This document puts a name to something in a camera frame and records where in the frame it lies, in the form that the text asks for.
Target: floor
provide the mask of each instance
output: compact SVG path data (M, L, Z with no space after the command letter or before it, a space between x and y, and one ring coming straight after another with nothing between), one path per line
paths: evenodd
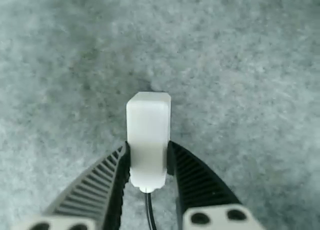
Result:
M320 229L320 0L0 0L0 230L126 139L126 102L172 97L171 139L267 229ZM171 178L153 194L177 229ZM125 189L122 230L147 230Z

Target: speckled gray surface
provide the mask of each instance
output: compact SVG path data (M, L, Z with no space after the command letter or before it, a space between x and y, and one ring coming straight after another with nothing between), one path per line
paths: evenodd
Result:
M320 229L319 3L0 0L0 230L121 144L138 91L170 93L172 139L268 229ZM121 229L147 229L130 185Z

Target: black cable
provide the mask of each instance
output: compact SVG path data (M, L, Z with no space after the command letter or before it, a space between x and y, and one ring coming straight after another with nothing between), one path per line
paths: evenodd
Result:
M145 202L145 212L146 212L146 218L148 219L149 229L150 230L157 230L155 218L154 218L154 212L152 210L151 194L150 193L144 194L144 202Z

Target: white block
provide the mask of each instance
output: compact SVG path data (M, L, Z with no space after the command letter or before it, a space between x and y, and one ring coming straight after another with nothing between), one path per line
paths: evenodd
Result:
M170 117L171 97L164 92L138 92L126 104L130 181L143 193L165 185Z

